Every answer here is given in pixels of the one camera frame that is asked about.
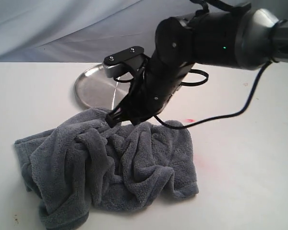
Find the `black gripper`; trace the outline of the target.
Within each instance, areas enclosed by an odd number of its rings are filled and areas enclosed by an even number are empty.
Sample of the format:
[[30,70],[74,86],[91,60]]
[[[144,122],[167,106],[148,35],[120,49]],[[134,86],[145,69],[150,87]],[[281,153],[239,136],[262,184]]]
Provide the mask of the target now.
[[152,55],[143,77],[133,85],[121,109],[113,109],[106,115],[108,126],[115,127],[123,121],[136,126],[160,113],[193,65],[193,60],[166,64]]

